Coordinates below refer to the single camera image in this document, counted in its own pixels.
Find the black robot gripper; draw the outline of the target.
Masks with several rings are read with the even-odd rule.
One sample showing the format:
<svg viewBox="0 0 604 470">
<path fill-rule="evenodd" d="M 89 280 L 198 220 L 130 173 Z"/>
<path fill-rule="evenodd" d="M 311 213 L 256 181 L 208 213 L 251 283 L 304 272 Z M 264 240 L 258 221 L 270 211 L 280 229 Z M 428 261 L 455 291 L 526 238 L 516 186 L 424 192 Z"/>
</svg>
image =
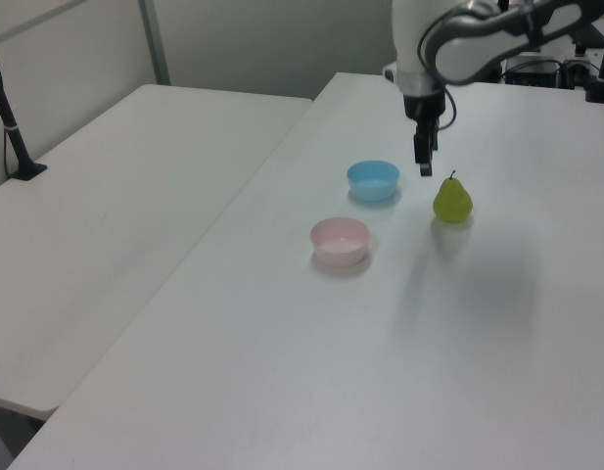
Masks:
<svg viewBox="0 0 604 470">
<path fill-rule="evenodd" d="M 426 96 L 404 95 L 403 104 L 405 115 L 417 123 L 413 137 L 415 163 L 422 177 L 432 176 L 432 154 L 438 149 L 442 92 Z"/>
</svg>

